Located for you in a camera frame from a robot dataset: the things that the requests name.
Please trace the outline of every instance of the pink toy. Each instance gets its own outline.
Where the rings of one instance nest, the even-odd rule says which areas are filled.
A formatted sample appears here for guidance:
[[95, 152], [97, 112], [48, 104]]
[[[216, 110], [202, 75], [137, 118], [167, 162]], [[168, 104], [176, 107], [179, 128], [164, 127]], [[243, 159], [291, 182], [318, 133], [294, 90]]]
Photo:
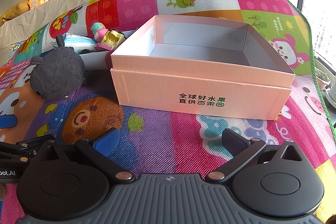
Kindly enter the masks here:
[[297, 53], [295, 46], [295, 39], [290, 34], [285, 34], [286, 39], [275, 38], [272, 40], [273, 48], [277, 50], [283, 60], [291, 68], [296, 68], [299, 64], [303, 64], [310, 60], [309, 55], [304, 52]]
[[95, 47], [97, 51], [114, 51], [126, 39], [123, 33], [107, 30], [100, 22], [94, 23], [91, 26], [91, 31], [97, 42]]

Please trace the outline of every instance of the green border trim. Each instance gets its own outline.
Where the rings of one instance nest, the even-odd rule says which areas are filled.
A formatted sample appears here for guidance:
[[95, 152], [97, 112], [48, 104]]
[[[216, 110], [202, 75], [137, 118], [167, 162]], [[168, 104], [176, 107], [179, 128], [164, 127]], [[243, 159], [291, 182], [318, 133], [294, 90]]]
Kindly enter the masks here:
[[311, 40], [311, 27], [310, 27], [310, 25], [309, 25], [308, 20], [305, 18], [304, 15], [302, 15], [301, 11], [300, 11], [298, 8], [296, 8], [296, 7], [295, 7], [289, 0], [287, 0], [287, 2], [288, 2], [290, 5], [292, 5], [292, 7], [294, 7], [294, 9], [295, 9], [295, 10], [298, 12], [298, 14], [304, 19], [305, 23], [306, 23], [307, 26], [308, 26], [308, 36], [309, 36], [309, 44], [310, 44], [310, 45], [309, 45], [309, 46], [310, 46], [310, 47], [309, 47], [309, 48], [310, 48], [310, 63], [311, 63], [311, 71], [312, 71], [312, 75], [313, 75], [313, 79], [314, 79], [314, 84], [315, 84], [315, 88], [316, 88], [316, 90], [317, 90], [317, 92], [318, 92], [318, 94], [319, 94], [320, 101], [321, 101], [321, 103], [322, 103], [322, 105], [323, 105], [324, 111], [325, 111], [325, 113], [326, 113], [326, 115], [327, 115], [327, 119], [328, 119], [328, 122], [329, 122], [329, 125], [330, 125], [330, 128], [331, 128], [331, 131], [332, 131], [332, 133], [333, 133], [333, 136], [334, 136], [334, 141], [335, 141], [335, 143], [336, 143], [336, 131], [335, 131], [335, 129], [334, 129], [334, 125], [333, 125], [333, 123], [332, 123], [332, 121], [331, 121], [329, 112], [328, 112], [327, 107], [326, 107], [326, 104], [325, 104], [325, 102], [324, 102], [324, 100], [323, 100], [322, 93], [321, 93], [320, 87], [319, 87], [319, 85], [318, 85], [318, 83], [317, 83], [317, 79], [316, 79], [315, 61], [314, 61], [314, 53], [313, 53], [313, 44], [312, 44], [312, 40]]

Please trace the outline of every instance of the colorful play mat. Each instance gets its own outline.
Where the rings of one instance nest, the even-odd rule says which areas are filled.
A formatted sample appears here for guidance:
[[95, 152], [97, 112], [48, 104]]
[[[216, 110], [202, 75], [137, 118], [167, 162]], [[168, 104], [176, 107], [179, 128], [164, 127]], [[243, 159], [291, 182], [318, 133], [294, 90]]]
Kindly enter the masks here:
[[[94, 22], [118, 31], [135, 30], [157, 14], [251, 24], [296, 74], [281, 116], [276, 121], [262, 121], [121, 106], [109, 71], [95, 72], [91, 85], [61, 100], [45, 102], [30, 88], [30, 58], [52, 49], [50, 42], [57, 34], [93, 37], [90, 27]], [[268, 144], [293, 139], [325, 187], [316, 216], [325, 222], [336, 213], [335, 132], [316, 83], [310, 27], [287, 0], [92, 0], [43, 26], [11, 55], [0, 68], [0, 94], [0, 115], [15, 114], [18, 119], [16, 127], [0, 130], [1, 141], [15, 143], [52, 134], [59, 143], [72, 144], [116, 127], [121, 140], [109, 158], [137, 175], [157, 172], [204, 176], [232, 157], [221, 145], [225, 128]], [[14, 224], [24, 216], [14, 184], [7, 185], [7, 196], [0, 207], [1, 224]]]

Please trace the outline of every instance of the open box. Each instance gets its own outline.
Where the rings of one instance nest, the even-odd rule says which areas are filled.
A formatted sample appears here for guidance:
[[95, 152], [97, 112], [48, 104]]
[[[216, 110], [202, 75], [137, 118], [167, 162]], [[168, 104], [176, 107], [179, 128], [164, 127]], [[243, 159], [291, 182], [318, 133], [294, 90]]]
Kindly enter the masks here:
[[247, 23], [152, 17], [112, 54], [121, 105], [223, 117], [276, 119], [294, 72]]

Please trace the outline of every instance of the plant pot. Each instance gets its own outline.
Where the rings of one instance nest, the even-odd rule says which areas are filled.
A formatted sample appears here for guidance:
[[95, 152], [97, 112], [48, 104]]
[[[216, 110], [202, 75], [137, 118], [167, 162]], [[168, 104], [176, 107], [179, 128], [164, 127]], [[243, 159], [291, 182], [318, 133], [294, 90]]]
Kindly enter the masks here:
[[326, 72], [323, 72], [322, 70], [315, 68], [316, 72], [316, 79], [317, 83], [319, 85], [320, 90], [323, 90], [327, 85], [330, 84], [330, 79]]

